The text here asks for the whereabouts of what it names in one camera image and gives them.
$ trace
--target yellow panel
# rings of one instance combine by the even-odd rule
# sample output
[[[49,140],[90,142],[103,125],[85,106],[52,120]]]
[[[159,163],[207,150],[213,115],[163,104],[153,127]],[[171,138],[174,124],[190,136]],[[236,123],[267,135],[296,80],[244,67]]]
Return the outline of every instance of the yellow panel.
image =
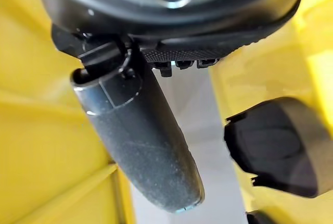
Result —
[[[296,16],[259,43],[212,67],[223,118],[262,101],[295,97],[312,107],[333,136],[333,0],[303,0]],[[280,224],[333,223],[333,192],[315,199],[262,187],[236,168],[248,210],[267,212]]]
[[[54,224],[100,224],[118,221],[116,194],[110,178],[69,208]]]
[[[41,1],[0,4],[0,223],[8,224],[42,218],[38,209],[106,167],[110,157],[70,88],[69,75],[81,64],[55,50]],[[127,180],[117,188],[112,182],[77,204],[63,204],[71,208],[55,223],[118,224],[120,216],[134,223]]]

